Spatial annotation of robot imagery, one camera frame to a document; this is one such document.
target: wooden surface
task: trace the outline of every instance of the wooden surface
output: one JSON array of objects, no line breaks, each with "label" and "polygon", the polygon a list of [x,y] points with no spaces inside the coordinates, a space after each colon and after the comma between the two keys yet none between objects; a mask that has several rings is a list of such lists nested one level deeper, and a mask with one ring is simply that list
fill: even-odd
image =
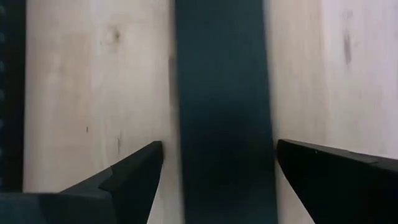
[{"label": "wooden surface", "polygon": [[171,3],[27,3],[25,191],[58,192],[161,140],[149,223],[181,223]]},{"label": "wooden surface", "polygon": [[[274,137],[398,159],[398,2],[268,0]],[[281,224],[313,223],[278,172]]]}]

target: black object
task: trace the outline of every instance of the black object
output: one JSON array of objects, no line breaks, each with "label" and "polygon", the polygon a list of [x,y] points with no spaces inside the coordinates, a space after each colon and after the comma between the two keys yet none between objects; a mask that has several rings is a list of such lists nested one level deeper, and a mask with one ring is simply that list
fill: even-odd
[{"label": "black object", "polygon": [[398,161],[279,140],[279,164],[316,224],[398,223]]},{"label": "black object", "polygon": [[277,223],[262,0],[176,0],[186,224]]},{"label": "black object", "polygon": [[0,223],[146,224],[162,164],[153,142],[59,194],[0,194]]},{"label": "black object", "polygon": [[21,192],[24,148],[25,1],[0,0],[0,192]]}]

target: wood grain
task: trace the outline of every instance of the wood grain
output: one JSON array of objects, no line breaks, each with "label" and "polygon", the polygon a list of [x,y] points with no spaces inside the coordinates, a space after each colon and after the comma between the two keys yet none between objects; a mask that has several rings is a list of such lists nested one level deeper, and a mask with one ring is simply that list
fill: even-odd
[{"label": "wood grain", "polygon": [[[398,158],[398,2],[268,0],[275,139]],[[313,223],[278,171],[281,223]]]},{"label": "wood grain", "polygon": [[26,192],[58,192],[161,140],[149,223],[182,222],[171,6],[28,1]]}]

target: light wood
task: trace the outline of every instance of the light wood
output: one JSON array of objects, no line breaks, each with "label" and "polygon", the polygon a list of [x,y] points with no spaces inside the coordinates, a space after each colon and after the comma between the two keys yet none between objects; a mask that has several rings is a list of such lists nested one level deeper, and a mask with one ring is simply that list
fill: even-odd
[{"label": "light wood", "polygon": [[[398,159],[398,2],[268,0],[274,137]],[[277,168],[279,221],[313,223]]]},{"label": "light wood", "polygon": [[149,223],[181,223],[169,0],[27,2],[26,192],[58,192],[155,140]]}]

